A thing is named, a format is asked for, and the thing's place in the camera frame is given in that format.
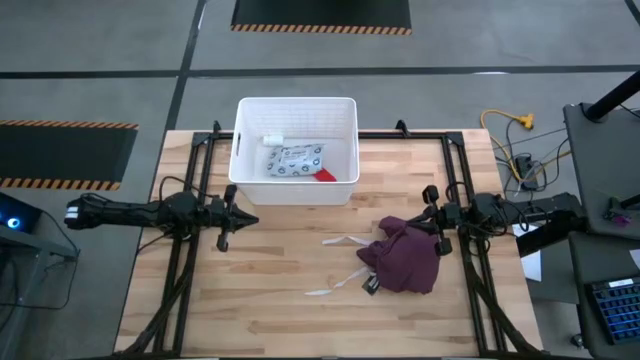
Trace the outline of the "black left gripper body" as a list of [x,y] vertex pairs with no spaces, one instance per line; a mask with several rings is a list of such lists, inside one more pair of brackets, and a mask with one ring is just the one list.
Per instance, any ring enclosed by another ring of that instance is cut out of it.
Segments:
[[214,196],[211,203],[203,207],[200,226],[220,228],[216,242],[220,252],[228,251],[228,235],[238,230],[243,222],[239,208],[235,205],[236,193],[236,185],[227,185],[223,197]]

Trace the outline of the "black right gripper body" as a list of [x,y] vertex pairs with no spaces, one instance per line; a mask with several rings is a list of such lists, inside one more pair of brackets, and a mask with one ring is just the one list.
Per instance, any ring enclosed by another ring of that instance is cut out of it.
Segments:
[[445,236],[444,231],[455,229],[461,222],[460,206],[456,203],[445,203],[444,205],[439,206],[437,204],[439,192],[435,185],[428,185],[422,191],[422,197],[427,205],[426,208],[433,208],[435,210],[434,216],[428,221],[422,223],[434,224],[437,226],[437,232],[435,234],[431,234],[438,237],[435,245],[435,251],[440,257],[446,256],[452,252],[452,245],[451,240]]

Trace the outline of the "maroon cloth bundle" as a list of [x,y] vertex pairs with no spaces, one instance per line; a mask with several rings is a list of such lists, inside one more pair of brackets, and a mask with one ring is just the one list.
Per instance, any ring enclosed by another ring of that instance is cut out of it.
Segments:
[[393,216],[383,218],[379,229],[386,239],[358,249],[356,255],[376,273],[380,286],[396,293],[430,293],[439,272],[438,236]]

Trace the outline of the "grey blue-printed supply pack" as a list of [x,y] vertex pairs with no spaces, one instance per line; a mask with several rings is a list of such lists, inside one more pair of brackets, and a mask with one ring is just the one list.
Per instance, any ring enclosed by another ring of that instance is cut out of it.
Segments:
[[272,177],[312,176],[323,168],[324,145],[278,146],[268,152],[265,169]]

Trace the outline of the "white perforated plastic basket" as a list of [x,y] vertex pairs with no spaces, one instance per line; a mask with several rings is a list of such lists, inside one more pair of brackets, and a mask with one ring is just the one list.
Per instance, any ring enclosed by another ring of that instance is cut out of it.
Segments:
[[[266,135],[282,146],[323,144],[323,168],[337,179],[272,177]],[[360,177],[356,102],[348,97],[246,97],[238,103],[229,181],[254,205],[344,205]]]

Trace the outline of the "black power strip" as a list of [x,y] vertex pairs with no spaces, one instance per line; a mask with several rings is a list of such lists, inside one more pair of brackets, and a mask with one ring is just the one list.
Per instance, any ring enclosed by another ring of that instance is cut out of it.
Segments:
[[519,189],[524,191],[534,191],[538,188],[538,181],[535,177],[535,161],[530,155],[519,155],[515,158],[515,167],[519,180]]

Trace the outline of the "white paper sheet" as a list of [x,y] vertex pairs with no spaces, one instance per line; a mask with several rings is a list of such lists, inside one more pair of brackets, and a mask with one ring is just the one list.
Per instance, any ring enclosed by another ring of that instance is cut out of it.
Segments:
[[[512,227],[513,233],[516,237],[524,235],[526,232],[532,232],[537,229],[536,225],[530,225],[528,230],[523,230],[523,225],[514,225]],[[523,267],[524,275],[527,280],[541,282],[542,281],[542,265],[541,265],[541,252],[537,251],[530,255],[521,258],[521,264]]]

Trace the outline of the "grey lower cart surface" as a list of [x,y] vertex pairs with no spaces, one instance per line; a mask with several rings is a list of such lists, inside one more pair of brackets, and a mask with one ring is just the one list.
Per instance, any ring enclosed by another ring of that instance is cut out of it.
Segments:
[[640,360],[640,342],[611,345],[595,311],[591,309],[585,285],[640,276],[640,240],[573,232],[569,245],[579,297],[578,316],[586,348],[595,360]]

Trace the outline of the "grey side table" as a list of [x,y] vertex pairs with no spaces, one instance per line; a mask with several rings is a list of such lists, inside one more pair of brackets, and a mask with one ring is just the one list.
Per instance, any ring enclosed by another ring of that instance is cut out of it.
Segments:
[[640,240],[640,205],[621,225],[605,215],[611,200],[640,195],[640,118],[613,110],[603,123],[584,117],[578,105],[563,108],[584,212],[591,231]]

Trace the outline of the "black hazard-striped floor mat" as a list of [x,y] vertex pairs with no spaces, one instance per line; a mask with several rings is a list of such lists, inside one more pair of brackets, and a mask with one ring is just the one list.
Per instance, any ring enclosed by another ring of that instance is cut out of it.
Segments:
[[0,188],[116,191],[133,123],[0,120]]
[[408,0],[236,0],[234,32],[409,36]]

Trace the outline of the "grey metal stand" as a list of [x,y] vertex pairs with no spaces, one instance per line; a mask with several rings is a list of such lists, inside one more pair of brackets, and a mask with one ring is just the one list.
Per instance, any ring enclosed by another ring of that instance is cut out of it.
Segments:
[[49,259],[59,256],[64,261],[72,261],[78,258],[78,253],[69,245],[57,244],[6,227],[0,227],[0,245],[8,245],[10,251],[17,256],[17,298],[7,305],[11,312],[7,324],[0,326],[0,360],[10,360],[16,353],[28,311],[37,307],[32,302],[38,297],[40,280],[45,275]]

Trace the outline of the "blue key tray box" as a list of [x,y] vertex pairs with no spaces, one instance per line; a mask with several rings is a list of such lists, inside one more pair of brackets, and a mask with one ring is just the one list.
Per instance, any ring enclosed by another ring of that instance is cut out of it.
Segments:
[[640,276],[592,282],[585,291],[611,345],[640,342]]

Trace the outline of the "computer with blue light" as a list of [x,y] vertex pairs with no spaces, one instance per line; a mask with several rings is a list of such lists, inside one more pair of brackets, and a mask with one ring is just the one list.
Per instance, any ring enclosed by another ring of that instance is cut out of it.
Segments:
[[31,234],[42,214],[42,210],[0,193],[0,225],[14,231]]

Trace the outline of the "black slanted pole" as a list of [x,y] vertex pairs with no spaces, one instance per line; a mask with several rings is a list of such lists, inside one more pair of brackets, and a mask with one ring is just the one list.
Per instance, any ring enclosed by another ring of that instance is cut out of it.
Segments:
[[640,70],[605,94],[597,102],[593,104],[581,103],[582,113],[591,122],[604,123],[608,120],[608,114],[611,111],[638,92],[640,92]]

